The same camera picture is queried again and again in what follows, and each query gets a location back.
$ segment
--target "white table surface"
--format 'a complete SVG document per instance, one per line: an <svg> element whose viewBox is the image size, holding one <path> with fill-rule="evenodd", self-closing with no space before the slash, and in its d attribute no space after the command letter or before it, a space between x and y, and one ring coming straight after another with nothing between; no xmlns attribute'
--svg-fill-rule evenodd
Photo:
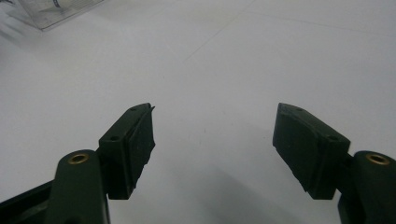
<svg viewBox="0 0 396 224"><path fill-rule="evenodd" d="M279 102L396 158L393 0L109 0L45 33L0 12L0 201L150 102L157 146L112 223L340 223L272 147Z"/></svg>

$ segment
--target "transparent object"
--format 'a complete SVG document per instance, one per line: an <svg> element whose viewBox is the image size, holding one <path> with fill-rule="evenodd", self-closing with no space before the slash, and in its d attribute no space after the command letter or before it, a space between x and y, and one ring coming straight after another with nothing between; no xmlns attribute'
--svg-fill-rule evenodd
<svg viewBox="0 0 396 224"><path fill-rule="evenodd" d="M0 8L9 16L46 31L103 1L3 0L0 2Z"/></svg>

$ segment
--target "white background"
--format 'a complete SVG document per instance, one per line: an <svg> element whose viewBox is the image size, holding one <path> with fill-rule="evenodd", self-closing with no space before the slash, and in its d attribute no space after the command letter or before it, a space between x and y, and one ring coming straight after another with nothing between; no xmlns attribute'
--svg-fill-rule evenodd
<svg viewBox="0 0 396 224"><path fill-rule="evenodd" d="M109 0L46 33L0 13L0 201L150 102L112 223L340 223L272 147L279 102L396 158L394 0Z"/></svg>

